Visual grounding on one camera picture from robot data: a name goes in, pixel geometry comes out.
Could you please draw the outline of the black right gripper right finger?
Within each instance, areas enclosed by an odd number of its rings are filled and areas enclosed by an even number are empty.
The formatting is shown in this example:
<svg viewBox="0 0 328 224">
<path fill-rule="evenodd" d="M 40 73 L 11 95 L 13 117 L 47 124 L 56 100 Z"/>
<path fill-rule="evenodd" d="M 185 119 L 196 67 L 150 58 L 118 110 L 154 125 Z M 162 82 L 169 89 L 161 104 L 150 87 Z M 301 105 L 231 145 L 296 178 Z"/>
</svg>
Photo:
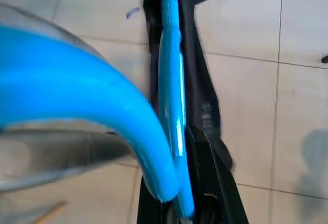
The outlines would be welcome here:
<svg viewBox="0 0 328 224">
<path fill-rule="evenodd" d="M 248 223 L 234 177 L 194 125 L 186 127 L 186 148 L 195 223 Z"/>
</svg>

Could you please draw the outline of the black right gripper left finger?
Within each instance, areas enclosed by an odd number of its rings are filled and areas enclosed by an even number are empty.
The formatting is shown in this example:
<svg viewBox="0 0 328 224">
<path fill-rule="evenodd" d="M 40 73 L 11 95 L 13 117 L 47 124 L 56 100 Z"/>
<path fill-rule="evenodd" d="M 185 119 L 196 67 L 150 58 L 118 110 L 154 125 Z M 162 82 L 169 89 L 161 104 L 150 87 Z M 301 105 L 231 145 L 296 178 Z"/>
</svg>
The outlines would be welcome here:
<svg viewBox="0 0 328 224">
<path fill-rule="evenodd" d="M 148 191 L 144 179 L 141 180 L 137 223 L 177 223 L 172 202 L 161 203 Z"/>
</svg>

